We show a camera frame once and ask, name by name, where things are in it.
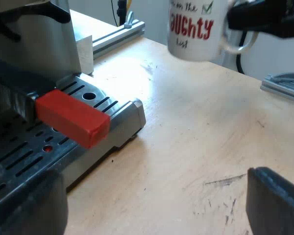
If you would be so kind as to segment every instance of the red block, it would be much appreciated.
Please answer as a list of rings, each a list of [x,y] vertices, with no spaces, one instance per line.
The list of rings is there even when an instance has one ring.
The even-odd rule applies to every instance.
[[[85,148],[91,148],[109,133],[107,114],[59,90],[36,99],[35,109],[38,119]]]

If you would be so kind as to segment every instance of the wooden table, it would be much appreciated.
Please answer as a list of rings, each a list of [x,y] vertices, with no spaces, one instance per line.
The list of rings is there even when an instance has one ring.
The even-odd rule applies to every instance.
[[[97,82],[142,100],[147,124],[68,194],[66,234],[252,234],[247,170],[294,182],[294,102],[144,38],[95,64]]]

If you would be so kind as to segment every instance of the white wall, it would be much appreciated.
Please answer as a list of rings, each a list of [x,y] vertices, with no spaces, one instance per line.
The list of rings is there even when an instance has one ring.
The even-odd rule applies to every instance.
[[[241,34],[232,40],[239,42]],[[241,56],[245,74],[262,80],[268,74],[294,72],[294,39],[279,39],[260,33],[255,45]],[[227,56],[223,66],[236,69],[235,56]]]
[[[110,0],[69,0],[70,8],[109,24],[114,23]],[[113,0],[117,23],[118,0]],[[146,23],[145,37],[165,44],[169,0],[132,0],[130,10],[136,19]]]

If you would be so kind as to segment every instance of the green checkmark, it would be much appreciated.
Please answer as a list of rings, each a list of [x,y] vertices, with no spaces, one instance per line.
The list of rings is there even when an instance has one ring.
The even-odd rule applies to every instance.
[[[206,7],[207,4],[203,5],[203,6],[202,6],[202,13],[205,12],[206,14],[210,14],[210,13],[211,13],[211,8],[212,8],[213,3],[214,3],[214,1],[212,1],[212,2],[208,5],[208,7]]]

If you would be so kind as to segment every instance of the mug handle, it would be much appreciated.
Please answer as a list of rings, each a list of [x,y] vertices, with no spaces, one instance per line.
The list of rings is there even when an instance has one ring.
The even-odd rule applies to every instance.
[[[228,3],[228,9],[232,8],[234,6],[234,4],[238,1],[241,1],[241,0],[230,0],[229,3]],[[250,39],[250,41],[241,46],[241,47],[237,47],[237,46],[233,46],[231,45],[228,40],[227,40],[227,35],[226,35],[226,29],[227,29],[227,16],[225,16],[225,19],[224,19],[224,22],[223,22],[223,33],[222,33],[222,36],[221,36],[221,42],[220,42],[220,46],[232,53],[232,54],[241,54],[241,53],[244,53],[246,51],[248,51],[255,43],[257,37],[258,37],[258,34],[259,32],[253,32],[253,35]]]

